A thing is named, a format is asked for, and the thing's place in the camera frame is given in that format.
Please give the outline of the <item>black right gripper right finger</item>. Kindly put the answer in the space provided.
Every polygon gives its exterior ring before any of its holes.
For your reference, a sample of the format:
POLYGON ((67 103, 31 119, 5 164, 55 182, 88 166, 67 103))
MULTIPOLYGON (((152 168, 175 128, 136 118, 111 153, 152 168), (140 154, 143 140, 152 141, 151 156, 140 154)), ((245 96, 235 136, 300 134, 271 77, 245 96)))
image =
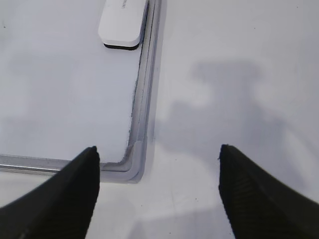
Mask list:
POLYGON ((219 194, 237 239, 317 239, 319 205, 239 149, 221 146, 219 194))

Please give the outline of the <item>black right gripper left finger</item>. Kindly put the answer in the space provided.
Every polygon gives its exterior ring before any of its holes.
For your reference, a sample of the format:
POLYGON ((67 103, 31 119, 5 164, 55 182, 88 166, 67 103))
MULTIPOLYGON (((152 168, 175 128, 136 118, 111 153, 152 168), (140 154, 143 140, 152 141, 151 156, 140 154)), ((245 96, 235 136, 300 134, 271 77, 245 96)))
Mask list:
POLYGON ((100 189, 100 157, 88 147, 61 171, 0 209, 2 239, 84 239, 100 189))

